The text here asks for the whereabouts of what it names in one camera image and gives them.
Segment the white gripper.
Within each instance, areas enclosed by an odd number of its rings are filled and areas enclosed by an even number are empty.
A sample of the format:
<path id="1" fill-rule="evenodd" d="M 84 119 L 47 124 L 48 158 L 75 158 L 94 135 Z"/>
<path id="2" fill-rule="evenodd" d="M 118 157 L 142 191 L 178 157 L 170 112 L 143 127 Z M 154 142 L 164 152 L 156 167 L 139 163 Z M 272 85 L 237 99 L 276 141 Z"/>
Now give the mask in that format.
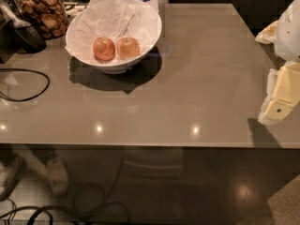
<path id="1" fill-rule="evenodd" d="M 276 56 L 287 61 L 280 70 L 271 68 L 267 77 L 258 121 L 271 126 L 283 121 L 300 102 L 300 0 L 293 0 L 279 20 L 266 26 L 255 40 L 274 43 Z"/>

